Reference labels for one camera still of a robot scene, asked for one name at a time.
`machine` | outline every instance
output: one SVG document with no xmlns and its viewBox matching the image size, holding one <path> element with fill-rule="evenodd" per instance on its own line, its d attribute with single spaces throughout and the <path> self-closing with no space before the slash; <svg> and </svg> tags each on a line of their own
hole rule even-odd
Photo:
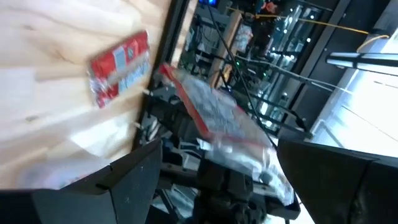
<svg viewBox="0 0 398 224">
<path fill-rule="evenodd" d="M 287 222 L 298 217 L 297 197 L 283 206 L 267 177 L 255 182 L 206 159 L 200 149 L 195 154 L 200 158 L 198 169 L 184 168 L 181 153 L 168 150 L 164 143 L 197 138 L 192 119 L 174 101 L 172 89 L 162 86 L 152 93 L 146 119 L 156 119 L 162 129 L 150 137 L 151 128 L 144 128 L 142 147 L 61 190 L 1 191 L 0 223 L 254 224 L 267 215 Z M 398 218 L 396 158 L 283 140 L 277 153 L 315 223 L 392 223 Z M 168 190 L 176 185 L 195 195 L 188 218 L 170 199 Z M 152 206 L 157 198 L 168 212 Z"/>
</svg>

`wooden surface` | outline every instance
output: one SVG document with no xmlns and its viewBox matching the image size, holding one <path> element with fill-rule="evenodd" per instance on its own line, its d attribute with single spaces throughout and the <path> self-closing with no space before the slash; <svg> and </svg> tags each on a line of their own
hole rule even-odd
<svg viewBox="0 0 398 224">
<path fill-rule="evenodd" d="M 229 23 L 226 26 L 224 34 L 223 34 L 223 38 L 224 38 L 225 42 L 229 46 L 231 46 L 231 51 L 233 54 L 235 54 L 237 51 L 236 48 L 232 46 L 233 39 L 234 39 L 235 33 L 238 31 L 241 19 L 242 19 L 241 13 L 238 11 L 234 11 L 230 16 Z M 217 56 L 226 58 L 227 55 L 228 55 L 228 52 L 227 52 L 225 46 L 222 43 L 220 43 L 218 50 L 217 50 Z M 210 84 L 210 86 L 217 88 L 222 84 L 223 81 L 221 78 L 218 81 L 218 83 L 216 83 L 216 82 L 217 82 L 217 77 L 218 77 L 218 71 L 223 68 L 223 65 L 224 65 L 224 63 L 221 59 L 218 59 L 218 58 L 214 59 L 213 63 L 211 64 L 210 70 L 209 70 L 210 77 L 208 79 L 208 83 Z"/>
<path fill-rule="evenodd" d="M 183 47 L 196 4 L 191 0 L 177 48 Z M 38 162 L 91 155 L 115 160 L 131 150 L 149 76 L 99 110 L 86 63 L 141 29 L 149 33 L 154 61 L 169 5 L 170 0 L 0 0 L 0 188 L 16 187 L 20 171 Z"/>
</svg>

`light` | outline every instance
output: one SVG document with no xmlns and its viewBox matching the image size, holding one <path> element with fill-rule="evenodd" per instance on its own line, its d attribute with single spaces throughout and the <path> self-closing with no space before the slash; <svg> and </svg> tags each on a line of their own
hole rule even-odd
<svg viewBox="0 0 398 224">
<path fill-rule="evenodd" d="M 271 127 L 271 125 L 272 125 L 272 122 L 271 121 L 266 121 L 266 126 L 269 128 L 269 127 Z"/>
<path fill-rule="evenodd" d="M 262 103 L 261 107 L 260 107 L 260 113 L 261 114 L 265 114 L 267 112 L 268 109 L 268 104 L 267 103 Z"/>
<path fill-rule="evenodd" d="M 208 3 L 211 6 L 215 6 L 217 4 L 217 0 L 199 0 L 201 3 Z"/>
<path fill-rule="evenodd" d="M 356 58 L 359 56 L 359 53 L 346 53 L 346 52 L 333 52 L 330 54 L 332 57 L 349 57 L 349 58 Z"/>
<path fill-rule="evenodd" d="M 353 67 L 353 65 L 354 65 L 352 62 L 346 62 L 346 61 L 335 60 L 335 59 L 327 59 L 326 62 L 329 64 L 332 64 L 332 65 L 350 67 L 350 68 Z"/>
<path fill-rule="evenodd" d="M 371 65 L 367 63 L 358 63 L 358 69 L 367 70 L 370 72 L 381 72 L 384 74 L 390 74 L 398 76 L 398 70 L 396 67 L 390 67 L 385 65 Z"/>
</svg>

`red label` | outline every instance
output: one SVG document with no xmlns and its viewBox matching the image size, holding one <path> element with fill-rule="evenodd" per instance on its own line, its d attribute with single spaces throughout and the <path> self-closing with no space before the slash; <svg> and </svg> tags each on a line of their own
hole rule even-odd
<svg viewBox="0 0 398 224">
<path fill-rule="evenodd" d="M 138 56 L 148 51 L 148 35 L 146 31 L 136 33 L 106 52 L 90 61 L 91 76 L 97 86 L 103 86 L 112 73 L 125 68 Z M 118 84 L 108 86 L 105 90 L 95 90 L 96 101 L 100 108 L 119 95 Z"/>
</svg>

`wire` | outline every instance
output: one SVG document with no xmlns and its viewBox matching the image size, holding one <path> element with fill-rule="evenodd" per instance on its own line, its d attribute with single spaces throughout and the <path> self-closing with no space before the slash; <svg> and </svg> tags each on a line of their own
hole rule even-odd
<svg viewBox="0 0 398 224">
<path fill-rule="evenodd" d="M 223 45 L 224 45 L 225 49 L 227 50 L 227 53 L 228 53 L 229 57 L 231 58 L 231 61 L 232 61 L 233 65 L 234 65 L 236 71 L 238 72 L 238 75 L 239 75 L 240 79 L 242 80 L 245 94 L 247 94 L 247 96 L 248 96 L 249 104 L 250 104 L 251 108 L 253 109 L 254 115 L 256 116 L 256 118 L 257 118 L 259 124 L 262 124 L 262 122 L 261 122 L 261 120 L 260 120 L 260 117 L 259 117 L 257 111 L 255 110 L 254 104 L 253 104 L 253 102 L 252 102 L 252 100 L 251 100 L 251 97 L 250 97 L 250 94 L 249 94 L 249 90 L 248 90 L 248 86 L 246 85 L 246 82 L 245 82 L 244 79 L 243 79 L 242 72 L 240 71 L 238 65 L 236 64 L 236 60 L 235 60 L 234 54 L 232 53 L 231 49 L 229 49 L 228 44 L 225 42 L 225 40 L 224 40 L 224 38 L 223 38 L 223 35 L 221 34 L 220 29 L 218 28 L 218 25 L 217 25 L 217 23 L 216 23 L 216 20 L 214 19 L 214 15 L 213 15 L 213 12 L 211 11 L 210 6 L 207 5 L 207 8 L 208 8 L 209 13 L 210 13 L 211 21 L 213 22 L 214 27 L 216 28 L 217 34 L 218 34 L 218 36 L 220 37 L 221 41 L 223 42 Z M 271 137 L 269 136 L 269 134 L 267 133 L 267 131 L 264 131 L 264 132 L 265 132 L 266 136 L 268 137 L 268 139 L 270 140 L 272 146 L 273 146 L 275 149 L 277 149 L 277 145 L 276 145 L 275 142 L 271 139 Z"/>
<path fill-rule="evenodd" d="M 227 7 L 227 9 L 233 10 L 233 11 L 237 11 L 240 13 L 244 13 L 243 11 L 240 11 L 238 9 L 234 9 L 231 7 Z M 278 16 L 278 15 L 265 15 L 265 14 L 256 14 L 255 15 L 256 19 L 260 18 L 260 17 L 265 17 L 265 18 L 283 18 L 286 19 L 287 16 Z M 354 28 L 350 28 L 350 27 L 345 27 L 345 26 L 339 26 L 339 25 L 334 25 L 334 24 L 330 24 L 327 22 L 320 22 L 320 21 L 314 21 L 311 19 L 301 19 L 298 18 L 298 20 L 303 21 L 303 22 L 311 22 L 314 24 L 320 24 L 320 25 L 324 25 L 324 26 L 330 26 L 330 27 L 336 27 L 336 28 L 340 28 L 340 29 L 345 29 L 345 30 L 350 30 L 350 31 L 354 31 L 354 32 L 359 32 L 361 34 L 369 34 L 369 32 L 363 31 L 363 30 L 359 30 L 359 29 L 354 29 Z"/>
<path fill-rule="evenodd" d="M 199 153 L 195 152 L 194 150 L 191 150 L 191 149 L 181 149 L 181 151 L 184 152 L 184 153 L 186 153 L 186 154 L 188 154 L 188 155 L 190 155 L 190 156 L 193 156 L 193 157 L 195 157 L 195 158 L 197 158 L 197 159 L 201 159 L 201 155 L 200 155 Z"/>
<path fill-rule="evenodd" d="M 385 38 L 390 38 L 388 35 L 379 35 L 379 36 L 377 36 L 377 37 L 370 38 L 369 40 L 367 40 L 367 41 L 365 41 L 363 44 L 361 44 L 361 46 L 359 46 L 358 49 L 356 49 L 356 53 L 359 53 L 359 51 L 360 51 L 363 47 L 365 47 L 366 45 L 370 44 L 371 42 L 373 42 L 373 41 L 375 41 L 375 40 L 377 40 L 377 39 L 383 38 L 383 37 L 385 37 Z"/>
<path fill-rule="evenodd" d="M 277 66 L 277 65 L 274 65 L 274 64 L 272 64 L 272 63 L 269 63 L 269 62 L 259 61 L 259 60 L 246 59 L 246 58 L 240 57 L 240 56 L 236 56 L 236 57 L 237 57 L 237 58 L 240 58 L 240 59 L 242 59 L 242 60 L 248 61 L 248 62 L 256 62 L 256 63 L 264 63 L 264 64 L 267 64 L 267 65 L 269 65 L 269 66 L 272 66 L 272 67 L 274 67 L 274 68 L 279 69 L 280 71 L 289 73 L 289 74 L 293 75 L 294 77 L 297 77 L 297 78 L 300 78 L 300 79 L 303 79 L 303 80 L 310 81 L 311 84 L 314 84 L 314 85 L 316 85 L 316 86 L 319 86 L 320 88 L 323 88 L 323 89 L 328 90 L 328 91 L 333 91 L 333 90 L 331 90 L 331 89 L 329 89 L 329 88 L 327 88 L 327 87 L 324 87 L 324 86 L 322 86 L 322 85 L 326 85 L 326 86 L 330 86 L 330 87 L 333 87 L 333 88 L 337 88 L 337 89 L 339 89 L 339 90 L 341 90 L 341 91 L 343 91 L 343 92 L 346 92 L 346 93 L 348 93 L 348 94 L 350 94 L 350 95 L 354 95 L 353 92 L 351 92 L 351 91 L 349 91 L 349 90 L 346 90 L 346 89 L 344 89 L 344 88 L 341 88 L 341 87 L 338 87 L 338 86 L 336 86 L 336 85 L 332 85 L 332 84 L 330 84 L 330 83 L 323 82 L 323 81 L 320 81 L 320 80 L 315 80 L 315 79 L 312 79 L 312 78 L 306 78 L 306 77 L 303 77 L 303 76 L 301 76 L 301 75 L 297 75 L 297 74 L 294 73 L 294 72 L 288 71 L 288 70 L 286 70 L 286 69 L 283 69 L 283 68 L 281 68 L 281 67 L 279 67 L 279 66 Z"/>
</svg>

